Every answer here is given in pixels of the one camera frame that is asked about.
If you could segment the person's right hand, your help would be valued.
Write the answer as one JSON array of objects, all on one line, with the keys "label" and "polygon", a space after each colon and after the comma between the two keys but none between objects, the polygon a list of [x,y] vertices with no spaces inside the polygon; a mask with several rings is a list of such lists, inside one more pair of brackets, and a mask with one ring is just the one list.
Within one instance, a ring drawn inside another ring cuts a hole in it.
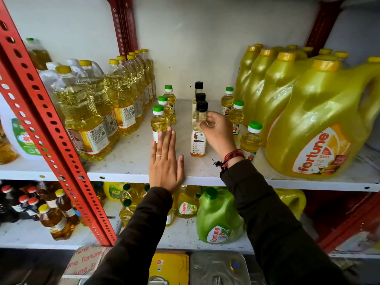
[{"label": "person's right hand", "polygon": [[207,142],[222,159],[225,159],[227,154],[237,149],[232,132],[232,123],[225,115],[215,111],[207,112],[206,121],[215,122],[214,132],[204,133]]}]

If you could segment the person's left hand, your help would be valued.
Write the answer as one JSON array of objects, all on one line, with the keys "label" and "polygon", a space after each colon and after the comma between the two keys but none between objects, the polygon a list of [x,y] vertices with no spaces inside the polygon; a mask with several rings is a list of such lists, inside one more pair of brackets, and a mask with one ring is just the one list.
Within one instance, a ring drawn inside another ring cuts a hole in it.
[{"label": "person's left hand", "polygon": [[168,128],[170,128],[168,160],[162,160],[162,136],[165,136],[165,134],[160,131],[155,163],[151,163],[150,158],[149,183],[151,187],[162,187],[173,195],[183,184],[183,181],[177,181],[176,132],[172,127],[169,126]]}]

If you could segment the black-capped clear oil bottle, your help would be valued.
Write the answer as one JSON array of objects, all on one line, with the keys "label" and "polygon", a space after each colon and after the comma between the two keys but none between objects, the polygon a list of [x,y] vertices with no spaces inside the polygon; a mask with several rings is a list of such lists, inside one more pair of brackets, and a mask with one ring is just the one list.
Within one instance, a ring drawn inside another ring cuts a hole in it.
[{"label": "black-capped clear oil bottle", "polygon": [[206,121],[208,103],[207,101],[198,101],[196,110],[193,113],[191,148],[190,154],[193,157],[204,157],[206,153],[206,136],[200,127],[200,123]]},{"label": "black-capped clear oil bottle", "polygon": [[194,99],[193,99],[193,105],[196,105],[197,93],[203,93],[203,82],[202,81],[196,81],[195,82],[195,95],[194,95]]},{"label": "black-capped clear oil bottle", "polygon": [[205,101],[205,100],[206,100],[205,93],[202,93],[202,92],[196,93],[195,99],[193,100],[193,104],[192,104],[192,123],[196,120],[196,117],[197,117],[197,110],[196,110],[197,102]]}]

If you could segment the person's right forearm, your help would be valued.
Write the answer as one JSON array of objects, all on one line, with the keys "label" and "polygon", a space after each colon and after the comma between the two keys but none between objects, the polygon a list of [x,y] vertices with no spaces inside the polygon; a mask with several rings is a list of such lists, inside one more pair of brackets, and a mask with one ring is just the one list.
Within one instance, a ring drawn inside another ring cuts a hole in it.
[{"label": "person's right forearm", "polygon": [[220,177],[268,285],[351,285],[249,160],[227,165]]}]

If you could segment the small green-capped oil bottle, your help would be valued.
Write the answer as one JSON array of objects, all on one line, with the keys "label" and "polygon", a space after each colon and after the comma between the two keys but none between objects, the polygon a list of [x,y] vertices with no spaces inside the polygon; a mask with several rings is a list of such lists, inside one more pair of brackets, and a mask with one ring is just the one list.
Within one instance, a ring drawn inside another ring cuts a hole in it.
[{"label": "small green-capped oil bottle", "polygon": [[172,109],[171,109],[171,106],[168,104],[168,97],[167,97],[167,95],[161,95],[161,96],[159,96],[158,97],[158,103],[160,105],[163,105],[164,115],[168,119],[168,126],[171,126]]},{"label": "small green-capped oil bottle", "polygon": [[164,106],[161,104],[155,104],[152,107],[153,117],[151,118],[150,124],[152,127],[153,140],[158,143],[159,132],[166,132],[168,128],[168,118],[164,113]]},{"label": "small green-capped oil bottle", "polygon": [[233,107],[230,110],[228,119],[232,123],[232,132],[235,138],[238,137],[240,133],[240,125],[244,120],[244,101],[243,100],[234,100]]},{"label": "small green-capped oil bottle", "polygon": [[240,139],[240,150],[245,159],[254,163],[254,158],[261,146],[262,138],[260,136],[263,125],[259,121],[251,121],[245,133]]},{"label": "small green-capped oil bottle", "polygon": [[171,125],[176,124],[176,96],[173,93],[173,86],[167,84],[164,86],[165,96],[168,99],[168,106],[171,109],[170,122]]},{"label": "small green-capped oil bottle", "polygon": [[220,113],[228,116],[230,113],[231,108],[233,107],[234,104],[234,88],[233,87],[226,87],[225,89],[225,94],[221,98],[221,109]]}]

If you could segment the white metal shelf board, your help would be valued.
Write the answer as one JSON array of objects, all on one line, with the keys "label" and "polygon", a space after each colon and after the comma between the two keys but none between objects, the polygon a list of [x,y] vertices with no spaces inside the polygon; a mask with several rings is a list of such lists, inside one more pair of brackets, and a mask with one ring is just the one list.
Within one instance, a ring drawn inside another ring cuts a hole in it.
[{"label": "white metal shelf board", "polygon": [[[227,244],[208,244],[197,236],[196,218],[175,217],[166,227],[157,249],[165,250],[227,250],[240,254],[254,254],[252,245],[244,233],[238,240]],[[82,246],[99,245],[89,227],[79,224],[67,240],[54,240],[50,230],[39,221],[19,220],[0,225],[0,248],[13,249],[62,249],[75,250]]]},{"label": "white metal shelf board", "polygon": [[0,164],[0,180],[58,181],[49,165],[42,160],[18,157],[7,164]]},{"label": "white metal shelf board", "polygon": [[[218,154],[207,144],[205,157],[190,155],[192,101],[176,100],[174,130],[177,134],[176,153],[184,155],[186,185],[224,186],[220,169],[214,166]],[[91,181],[147,183],[153,134],[150,125],[152,110],[147,113],[139,129],[121,137],[112,152],[99,162],[86,164]],[[380,153],[364,147],[353,162],[337,176],[322,180],[287,177],[274,170],[260,148],[254,158],[255,168],[274,188],[331,191],[380,191]]]}]

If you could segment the rows of yellow-capped oil bottles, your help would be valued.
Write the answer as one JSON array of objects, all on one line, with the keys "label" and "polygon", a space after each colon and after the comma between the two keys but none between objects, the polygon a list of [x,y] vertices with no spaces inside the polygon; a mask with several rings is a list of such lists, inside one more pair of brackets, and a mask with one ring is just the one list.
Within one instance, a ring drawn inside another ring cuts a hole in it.
[{"label": "rows of yellow-capped oil bottles", "polygon": [[48,64],[39,75],[80,157],[98,162],[120,137],[135,133],[153,97],[141,51],[109,60],[106,74],[90,60]]}]

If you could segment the yellow oil tin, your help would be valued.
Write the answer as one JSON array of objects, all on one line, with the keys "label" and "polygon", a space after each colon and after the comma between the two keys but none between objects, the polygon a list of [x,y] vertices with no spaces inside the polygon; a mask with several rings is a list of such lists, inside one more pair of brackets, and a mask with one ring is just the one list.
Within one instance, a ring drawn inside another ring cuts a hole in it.
[{"label": "yellow oil tin", "polygon": [[155,253],[147,285],[189,285],[189,255]]}]

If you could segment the amber yellow-capped oil bottle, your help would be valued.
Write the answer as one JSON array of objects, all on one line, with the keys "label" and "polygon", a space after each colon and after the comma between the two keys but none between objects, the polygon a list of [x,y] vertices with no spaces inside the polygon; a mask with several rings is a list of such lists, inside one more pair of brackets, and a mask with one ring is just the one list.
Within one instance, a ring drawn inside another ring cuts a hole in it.
[{"label": "amber yellow-capped oil bottle", "polygon": [[57,197],[56,204],[59,210],[63,213],[66,220],[74,226],[78,225],[80,223],[80,220],[76,214],[74,207],[71,204],[69,196],[63,189],[56,190],[55,195]]},{"label": "amber yellow-capped oil bottle", "polygon": [[74,225],[67,221],[66,217],[58,208],[50,208],[43,204],[38,208],[40,222],[49,229],[54,240],[67,240],[74,231]]}]

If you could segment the silver oil tin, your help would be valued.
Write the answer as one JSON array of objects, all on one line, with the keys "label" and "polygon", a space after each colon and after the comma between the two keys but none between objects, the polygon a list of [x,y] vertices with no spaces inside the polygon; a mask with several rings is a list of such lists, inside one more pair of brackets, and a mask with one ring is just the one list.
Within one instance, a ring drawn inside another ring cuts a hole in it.
[{"label": "silver oil tin", "polygon": [[239,253],[198,252],[189,260],[189,285],[251,285],[245,258]]}]

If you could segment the group of yellow oil jugs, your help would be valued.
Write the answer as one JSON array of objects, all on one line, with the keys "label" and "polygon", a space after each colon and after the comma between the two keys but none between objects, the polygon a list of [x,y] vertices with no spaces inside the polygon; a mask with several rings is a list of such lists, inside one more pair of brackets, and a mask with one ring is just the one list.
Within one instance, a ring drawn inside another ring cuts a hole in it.
[{"label": "group of yellow oil jugs", "polygon": [[243,124],[259,121],[268,163],[287,177],[323,180],[349,166],[380,114],[380,57],[344,68],[340,52],[262,49],[252,63]]}]

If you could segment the brown cardboard box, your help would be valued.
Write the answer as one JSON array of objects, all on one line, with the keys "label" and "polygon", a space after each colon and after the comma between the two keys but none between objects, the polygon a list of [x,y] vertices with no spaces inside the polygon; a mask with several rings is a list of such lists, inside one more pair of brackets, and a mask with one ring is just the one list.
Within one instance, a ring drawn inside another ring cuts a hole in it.
[{"label": "brown cardboard box", "polygon": [[84,285],[112,247],[83,246],[77,249],[58,285]]}]

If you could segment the white jug with green label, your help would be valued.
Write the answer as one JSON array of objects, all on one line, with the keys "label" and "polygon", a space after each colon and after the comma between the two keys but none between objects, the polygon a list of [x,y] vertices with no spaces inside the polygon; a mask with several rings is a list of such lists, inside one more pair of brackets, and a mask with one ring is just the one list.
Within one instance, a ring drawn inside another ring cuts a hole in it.
[{"label": "white jug with green label", "polygon": [[40,151],[0,93],[0,122],[12,149],[23,159],[43,161]]}]

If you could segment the red slotted rack post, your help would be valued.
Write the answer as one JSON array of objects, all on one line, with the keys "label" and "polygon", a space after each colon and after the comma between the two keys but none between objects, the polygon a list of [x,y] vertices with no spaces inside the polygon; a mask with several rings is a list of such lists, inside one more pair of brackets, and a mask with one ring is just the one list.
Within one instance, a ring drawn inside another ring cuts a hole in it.
[{"label": "red slotted rack post", "polygon": [[312,26],[306,46],[312,47],[311,57],[319,55],[319,50],[325,48],[325,43],[335,22],[341,13],[344,0],[320,1],[319,10]]},{"label": "red slotted rack post", "polygon": [[133,0],[107,0],[111,6],[119,55],[139,49]]},{"label": "red slotted rack post", "polygon": [[16,25],[0,0],[1,94],[102,246],[117,235],[98,200]]}]

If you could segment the red rack frame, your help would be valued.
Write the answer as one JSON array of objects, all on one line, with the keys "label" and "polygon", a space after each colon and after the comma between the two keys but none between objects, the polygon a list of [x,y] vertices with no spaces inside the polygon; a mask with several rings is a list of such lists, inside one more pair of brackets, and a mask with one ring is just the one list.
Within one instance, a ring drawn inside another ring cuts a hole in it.
[{"label": "red rack frame", "polygon": [[305,190],[304,213],[327,254],[380,255],[380,192]]}]

